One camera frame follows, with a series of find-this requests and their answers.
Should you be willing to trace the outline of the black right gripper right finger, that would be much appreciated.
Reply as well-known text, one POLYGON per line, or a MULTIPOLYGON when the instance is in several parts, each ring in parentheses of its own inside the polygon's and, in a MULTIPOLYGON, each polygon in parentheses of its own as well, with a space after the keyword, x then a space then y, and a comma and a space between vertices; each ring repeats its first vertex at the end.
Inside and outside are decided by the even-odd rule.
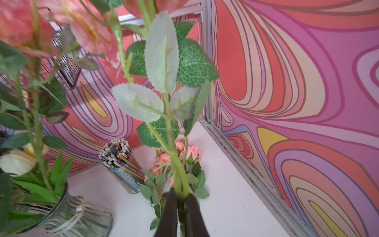
POLYGON ((199 204, 194 195, 189 194, 185 202, 186 237, 210 237, 203 221, 199 204))

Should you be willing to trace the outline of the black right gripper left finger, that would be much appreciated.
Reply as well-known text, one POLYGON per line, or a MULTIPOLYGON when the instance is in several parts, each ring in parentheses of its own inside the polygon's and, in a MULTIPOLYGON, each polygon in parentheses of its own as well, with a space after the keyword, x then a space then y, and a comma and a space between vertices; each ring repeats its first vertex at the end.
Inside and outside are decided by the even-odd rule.
POLYGON ((154 237, 177 237, 178 202, 174 188, 167 195, 167 202, 163 210, 160 223, 154 237))

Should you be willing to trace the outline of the pink peony pair white vase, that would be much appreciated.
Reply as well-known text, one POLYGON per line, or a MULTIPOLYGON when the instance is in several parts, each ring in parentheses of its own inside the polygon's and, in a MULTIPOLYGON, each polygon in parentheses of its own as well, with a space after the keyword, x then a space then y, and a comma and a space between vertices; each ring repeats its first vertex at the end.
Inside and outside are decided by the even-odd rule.
POLYGON ((162 218, 163 210, 167 202, 166 187, 169 185, 171 172, 171 158, 166 151, 156 150, 155 165, 148 170, 143 170, 144 183, 140 186, 142 196, 153 208, 155 218, 150 224, 150 230, 155 230, 162 218))

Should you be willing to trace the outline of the pink peony flower branch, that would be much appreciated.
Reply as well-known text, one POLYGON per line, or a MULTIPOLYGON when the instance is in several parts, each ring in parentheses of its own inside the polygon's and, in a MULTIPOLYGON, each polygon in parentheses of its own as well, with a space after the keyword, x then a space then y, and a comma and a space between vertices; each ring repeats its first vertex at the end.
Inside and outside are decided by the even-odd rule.
POLYGON ((201 156, 199 148, 197 146, 189 146, 185 139, 176 141, 175 144, 192 191, 199 199, 209 198, 210 193, 205 188, 205 172, 200 164, 201 156))

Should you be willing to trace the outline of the clear ribbed glass vase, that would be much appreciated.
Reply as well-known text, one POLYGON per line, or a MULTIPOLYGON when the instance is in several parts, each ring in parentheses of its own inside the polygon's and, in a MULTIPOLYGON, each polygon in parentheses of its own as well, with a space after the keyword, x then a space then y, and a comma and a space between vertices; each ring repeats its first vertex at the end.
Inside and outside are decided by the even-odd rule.
POLYGON ((25 203, 22 206, 32 216, 17 220, 15 234, 42 228, 55 237, 107 237, 113 226, 110 209, 88 202, 82 196, 70 195, 67 183, 56 205, 25 203))

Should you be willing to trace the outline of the pink peony bunch glass vase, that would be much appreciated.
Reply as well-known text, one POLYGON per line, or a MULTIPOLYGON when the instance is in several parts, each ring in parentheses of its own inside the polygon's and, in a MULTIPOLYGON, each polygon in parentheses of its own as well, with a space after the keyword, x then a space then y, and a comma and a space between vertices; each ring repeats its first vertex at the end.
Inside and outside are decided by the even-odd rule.
POLYGON ((118 106, 142 121, 139 137, 170 156, 179 199, 192 194, 179 155, 178 122, 189 134, 219 73, 200 45, 187 37, 193 23, 170 14, 185 1, 64 1, 54 18, 89 53, 104 56, 127 82, 112 88, 118 106))

